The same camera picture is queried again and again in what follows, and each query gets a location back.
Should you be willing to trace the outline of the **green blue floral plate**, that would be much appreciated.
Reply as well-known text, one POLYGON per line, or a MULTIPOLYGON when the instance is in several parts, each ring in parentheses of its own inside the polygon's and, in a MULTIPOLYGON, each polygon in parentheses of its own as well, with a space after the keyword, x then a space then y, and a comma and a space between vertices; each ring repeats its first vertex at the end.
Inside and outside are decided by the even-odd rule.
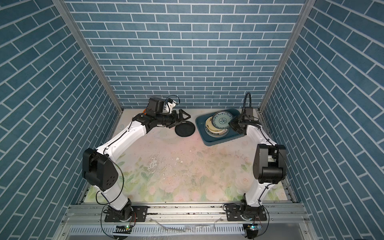
POLYGON ((212 125, 217 129, 228 129, 233 118, 234 116, 230 112, 220 111, 212 116, 211 122, 212 125))

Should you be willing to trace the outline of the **green rim plate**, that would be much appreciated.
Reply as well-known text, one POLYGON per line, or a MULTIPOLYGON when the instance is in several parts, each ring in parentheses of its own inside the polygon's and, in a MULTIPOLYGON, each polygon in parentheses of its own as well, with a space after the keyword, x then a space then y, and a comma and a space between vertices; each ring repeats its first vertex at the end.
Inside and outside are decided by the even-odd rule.
POLYGON ((229 129, 223 129, 218 132, 212 132, 207 126, 205 126, 206 133, 213 138, 222 138, 229 133, 229 129))

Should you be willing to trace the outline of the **yellow floral plate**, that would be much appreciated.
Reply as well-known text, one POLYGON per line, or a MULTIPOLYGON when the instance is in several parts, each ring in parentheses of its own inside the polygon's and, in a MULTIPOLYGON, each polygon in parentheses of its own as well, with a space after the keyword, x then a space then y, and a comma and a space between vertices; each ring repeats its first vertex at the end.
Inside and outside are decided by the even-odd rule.
POLYGON ((223 129, 218 129, 216 128, 213 123, 212 123, 212 117, 208 118, 206 120, 206 123, 205 123, 205 126, 207 126, 212 132, 218 132, 220 130, 223 130, 223 129))

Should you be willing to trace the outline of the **black plate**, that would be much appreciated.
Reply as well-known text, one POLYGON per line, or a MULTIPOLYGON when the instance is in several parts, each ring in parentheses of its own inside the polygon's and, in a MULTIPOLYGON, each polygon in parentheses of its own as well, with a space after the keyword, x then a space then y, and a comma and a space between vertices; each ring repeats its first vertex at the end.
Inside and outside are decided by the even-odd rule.
POLYGON ((179 125, 175 126, 175 133, 179 137, 183 137, 183 138, 190 137, 191 135, 194 134, 195 130, 196 130, 195 125, 190 121, 184 121, 179 125))

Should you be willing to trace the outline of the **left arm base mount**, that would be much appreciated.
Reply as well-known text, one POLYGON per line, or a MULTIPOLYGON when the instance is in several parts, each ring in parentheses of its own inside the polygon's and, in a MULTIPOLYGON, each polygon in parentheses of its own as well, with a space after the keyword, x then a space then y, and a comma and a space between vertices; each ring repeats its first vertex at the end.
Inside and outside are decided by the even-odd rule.
POLYGON ((112 207, 107 207, 103 210, 105 216, 105 222, 107 223, 137 223, 145 222, 148 206, 132 206, 127 205, 122 210, 115 210, 112 207))

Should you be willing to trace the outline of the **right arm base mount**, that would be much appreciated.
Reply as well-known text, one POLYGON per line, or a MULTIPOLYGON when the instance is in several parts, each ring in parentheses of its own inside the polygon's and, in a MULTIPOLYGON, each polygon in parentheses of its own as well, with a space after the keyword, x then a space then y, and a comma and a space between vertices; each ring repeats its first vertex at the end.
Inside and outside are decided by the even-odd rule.
POLYGON ((244 204, 224 204, 223 210, 229 222, 263 222, 267 220, 267 213, 262 207, 251 207, 244 204))

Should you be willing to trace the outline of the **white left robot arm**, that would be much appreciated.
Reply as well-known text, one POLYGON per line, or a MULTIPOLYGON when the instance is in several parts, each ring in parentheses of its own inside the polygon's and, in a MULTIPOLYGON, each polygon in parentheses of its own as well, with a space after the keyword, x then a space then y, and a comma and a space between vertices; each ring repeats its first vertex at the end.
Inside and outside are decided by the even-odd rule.
POLYGON ((173 128, 185 123, 191 115, 182 109, 174 110, 177 103, 171 98, 152 97, 142 113, 134 116, 130 124, 107 143, 83 153, 82 177, 96 187, 115 211, 129 209, 130 199, 123 194, 125 180, 118 166, 118 158, 137 140, 158 127, 173 128))

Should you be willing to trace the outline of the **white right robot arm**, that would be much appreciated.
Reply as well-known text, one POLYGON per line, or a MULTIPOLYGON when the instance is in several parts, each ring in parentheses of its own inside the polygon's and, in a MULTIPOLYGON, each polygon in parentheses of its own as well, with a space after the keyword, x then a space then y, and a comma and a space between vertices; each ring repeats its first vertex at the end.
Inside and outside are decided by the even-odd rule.
POLYGON ((234 117, 231 128, 250 137, 256 143, 253 162, 255 181, 245 193, 244 202, 249 207, 261 207, 268 191, 283 181, 288 172, 287 149, 273 141, 259 121, 247 119, 245 115, 234 117))

